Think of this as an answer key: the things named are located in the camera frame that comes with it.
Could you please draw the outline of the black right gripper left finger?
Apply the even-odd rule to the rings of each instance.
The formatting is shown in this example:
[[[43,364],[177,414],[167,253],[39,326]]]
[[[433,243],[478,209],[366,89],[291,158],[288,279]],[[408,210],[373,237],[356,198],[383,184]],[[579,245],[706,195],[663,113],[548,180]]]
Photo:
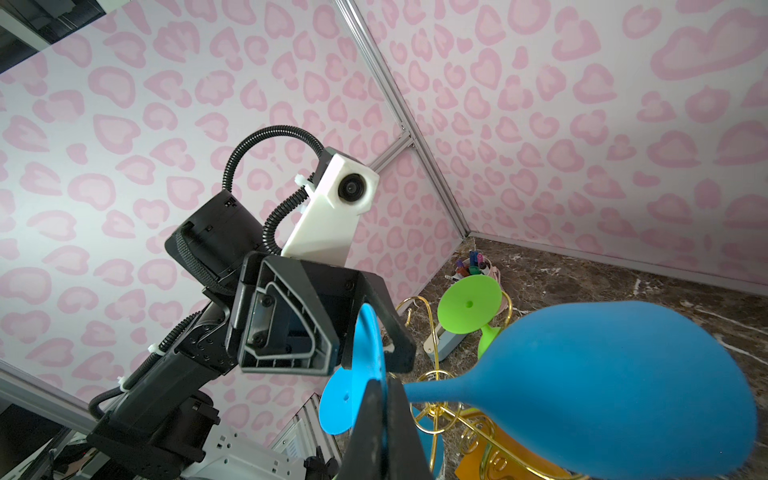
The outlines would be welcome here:
[[[338,474],[339,480],[385,477],[386,400],[379,381],[370,380]]]

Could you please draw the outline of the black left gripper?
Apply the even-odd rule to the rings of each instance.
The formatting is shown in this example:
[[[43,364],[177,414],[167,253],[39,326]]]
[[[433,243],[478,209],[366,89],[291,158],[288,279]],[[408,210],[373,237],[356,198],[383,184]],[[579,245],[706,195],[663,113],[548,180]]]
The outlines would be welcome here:
[[[253,251],[243,262],[227,347],[246,373],[329,376],[352,365],[363,305],[394,348],[385,365],[408,373],[416,345],[377,274]]]

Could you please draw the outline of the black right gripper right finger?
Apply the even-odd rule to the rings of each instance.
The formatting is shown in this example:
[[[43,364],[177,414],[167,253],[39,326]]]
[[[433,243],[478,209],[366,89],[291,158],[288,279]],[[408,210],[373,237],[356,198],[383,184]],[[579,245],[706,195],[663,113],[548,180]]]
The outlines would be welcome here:
[[[387,378],[386,478],[432,479],[405,389],[399,379]]]

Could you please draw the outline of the blue glass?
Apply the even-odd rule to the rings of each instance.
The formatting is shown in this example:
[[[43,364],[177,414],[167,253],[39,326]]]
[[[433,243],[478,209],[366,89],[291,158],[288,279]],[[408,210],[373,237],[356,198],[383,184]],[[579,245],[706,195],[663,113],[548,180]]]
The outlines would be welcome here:
[[[477,408],[533,453],[603,479],[725,474],[746,462],[758,431],[730,354],[685,316],[640,301],[534,311],[468,372],[405,393]]]

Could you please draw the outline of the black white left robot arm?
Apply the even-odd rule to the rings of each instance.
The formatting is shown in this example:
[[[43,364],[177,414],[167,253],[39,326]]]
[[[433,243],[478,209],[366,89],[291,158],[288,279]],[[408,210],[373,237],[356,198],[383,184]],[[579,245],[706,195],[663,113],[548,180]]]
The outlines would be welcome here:
[[[297,191],[265,222],[229,191],[187,219],[168,239],[169,253],[201,275],[207,306],[182,320],[119,387],[89,405],[97,424],[88,444],[106,457],[99,479],[330,479],[341,464],[316,450],[293,458],[226,427],[209,382],[235,368],[281,375],[325,375],[353,361],[365,306],[373,334],[387,335],[384,382],[366,387],[354,439],[363,457],[350,479],[406,474],[416,434],[407,421],[397,373],[411,371],[416,345],[384,280],[373,273],[302,258],[275,243],[277,225],[307,195]]]

